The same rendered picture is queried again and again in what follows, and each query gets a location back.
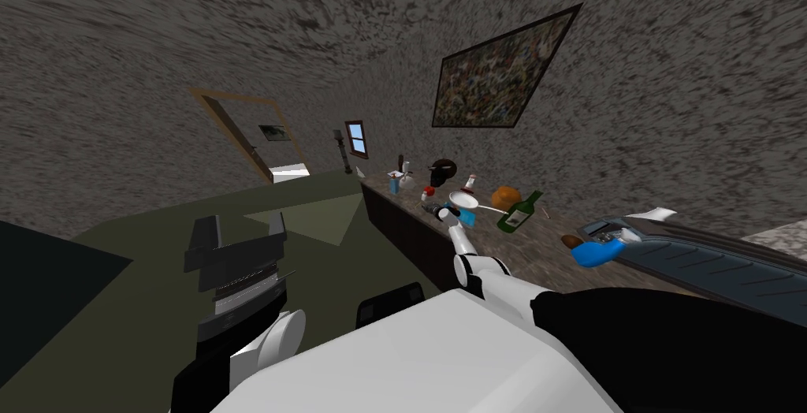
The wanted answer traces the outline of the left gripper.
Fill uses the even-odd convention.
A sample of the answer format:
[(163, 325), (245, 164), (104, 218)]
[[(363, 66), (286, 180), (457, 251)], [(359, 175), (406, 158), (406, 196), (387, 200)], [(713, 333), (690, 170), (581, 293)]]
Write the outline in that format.
[(254, 284), (266, 279), (262, 272), (283, 257), (288, 234), (285, 234), (280, 211), (268, 217), (268, 234), (223, 245), (219, 216), (195, 220), (188, 249), (184, 252), (184, 272), (199, 273), (199, 292), (216, 290), (215, 314), (224, 314), (257, 296)]

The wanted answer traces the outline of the white pan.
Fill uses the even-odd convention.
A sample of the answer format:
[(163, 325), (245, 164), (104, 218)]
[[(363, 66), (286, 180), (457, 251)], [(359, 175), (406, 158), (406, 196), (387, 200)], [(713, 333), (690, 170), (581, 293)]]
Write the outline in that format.
[(474, 210), (480, 208), (484, 210), (496, 211), (501, 214), (508, 214), (506, 210), (499, 210), (494, 207), (480, 205), (479, 201), (472, 194), (463, 191), (450, 192), (448, 199), (454, 207), (461, 209)]

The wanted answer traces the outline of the dark brown cabinet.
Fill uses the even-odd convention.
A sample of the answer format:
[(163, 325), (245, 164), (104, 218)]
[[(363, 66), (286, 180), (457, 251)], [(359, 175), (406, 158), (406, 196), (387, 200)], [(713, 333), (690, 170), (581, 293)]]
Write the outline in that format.
[(455, 274), (455, 247), (445, 230), (435, 229), (401, 206), (361, 184), (370, 222), (435, 287), (442, 291), (459, 288)]

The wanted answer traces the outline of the black kettle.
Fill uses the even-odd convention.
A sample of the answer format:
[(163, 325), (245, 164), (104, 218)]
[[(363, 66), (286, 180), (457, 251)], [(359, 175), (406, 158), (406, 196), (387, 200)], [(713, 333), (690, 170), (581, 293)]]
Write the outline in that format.
[(453, 178), (457, 173), (454, 161), (442, 158), (436, 160), (430, 167), (430, 187), (439, 188), (446, 180)]

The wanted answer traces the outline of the orange bread loaf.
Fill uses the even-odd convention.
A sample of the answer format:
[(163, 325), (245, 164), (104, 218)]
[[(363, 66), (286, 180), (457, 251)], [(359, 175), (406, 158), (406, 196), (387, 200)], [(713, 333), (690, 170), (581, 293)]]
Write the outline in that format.
[(491, 195), (491, 206), (507, 212), (513, 205), (522, 200), (522, 194), (517, 189), (501, 186)]

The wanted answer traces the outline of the green bottle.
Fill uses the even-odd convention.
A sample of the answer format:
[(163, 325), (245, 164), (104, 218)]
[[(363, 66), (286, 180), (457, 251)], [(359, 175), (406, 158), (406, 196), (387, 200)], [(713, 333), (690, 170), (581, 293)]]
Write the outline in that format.
[(535, 190), (527, 199), (515, 202), (497, 222), (497, 228), (505, 233), (513, 233), (520, 225), (533, 216), (535, 203), (542, 195), (543, 193), (541, 191)]

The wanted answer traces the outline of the brown door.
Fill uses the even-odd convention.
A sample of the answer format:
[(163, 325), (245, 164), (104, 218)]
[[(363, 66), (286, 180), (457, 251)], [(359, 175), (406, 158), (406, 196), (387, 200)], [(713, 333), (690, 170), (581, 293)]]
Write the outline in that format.
[(266, 183), (309, 174), (303, 152), (275, 101), (197, 87), (189, 91)]

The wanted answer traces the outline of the brown framed window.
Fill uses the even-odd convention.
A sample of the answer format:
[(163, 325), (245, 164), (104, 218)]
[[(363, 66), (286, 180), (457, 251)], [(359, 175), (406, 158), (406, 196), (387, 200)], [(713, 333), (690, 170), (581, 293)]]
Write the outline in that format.
[(358, 158), (368, 159), (363, 122), (361, 120), (346, 121), (345, 128), (348, 134), (350, 154)]

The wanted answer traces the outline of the dark floor lamp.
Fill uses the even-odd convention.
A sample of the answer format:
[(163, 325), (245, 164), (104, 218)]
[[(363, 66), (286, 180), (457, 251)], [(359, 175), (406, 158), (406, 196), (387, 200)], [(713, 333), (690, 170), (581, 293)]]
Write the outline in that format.
[(348, 161), (348, 155), (347, 155), (346, 147), (344, 145), (344, 138), (343, 138), (343, 136), (341, 134), (341, 131), (339, 129), (334, 129), (333, 130), (333, 136), (334, 136), (334, 139), (337, 142), (337, 146), (338, 146), (339, 151), (340, 151), (340, 157), (341, 157), (341, 160), (342, 160), (342, 163), (343, 163), (343, 166), (344, 166), (344, 173), (347, 174), (347, 175), (350, 175), (350, 174), (352, 174), (352, 170), (351, 170), (351, 166), (350, 166), (349, 161)]

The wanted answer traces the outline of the dark framed abstract painting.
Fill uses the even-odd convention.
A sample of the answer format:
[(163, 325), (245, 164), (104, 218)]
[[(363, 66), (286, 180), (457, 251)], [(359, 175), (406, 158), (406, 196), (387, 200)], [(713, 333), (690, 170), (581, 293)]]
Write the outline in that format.
[(514, 128), (581, 5), (441, 60), (434, 128)]

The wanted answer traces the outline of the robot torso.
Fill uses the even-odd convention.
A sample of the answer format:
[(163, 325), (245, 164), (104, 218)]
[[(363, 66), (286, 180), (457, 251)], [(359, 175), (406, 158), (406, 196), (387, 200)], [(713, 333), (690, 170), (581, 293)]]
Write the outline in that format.
[(554, 337), (460, 289), (260, 370), (211, 413), (623, 413)]

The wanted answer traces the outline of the blue mug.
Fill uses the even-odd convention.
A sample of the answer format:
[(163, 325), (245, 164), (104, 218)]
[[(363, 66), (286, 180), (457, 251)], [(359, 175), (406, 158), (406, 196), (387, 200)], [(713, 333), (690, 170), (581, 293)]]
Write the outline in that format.
[(593, 268), (616, 259), (626, 247), (624, 242), (617, 239), (605, 243), (586, 241), (571, 249), (571, 255), (580, 266)]

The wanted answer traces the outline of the white paper sheet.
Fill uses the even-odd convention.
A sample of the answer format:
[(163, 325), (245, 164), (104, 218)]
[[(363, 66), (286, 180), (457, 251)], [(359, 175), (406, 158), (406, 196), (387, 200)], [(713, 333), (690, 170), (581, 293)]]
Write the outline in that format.
[(674, 210), (670, 210), (663, 207), (657, 207), (654, 208), (653, 210), (643, 213), (628, 214), (626, 215), (626, 218), (640, 218), (651, 221), (666, 221), (668, 218), (670, 218), (675, 214), (677, 214), (677, 212)]

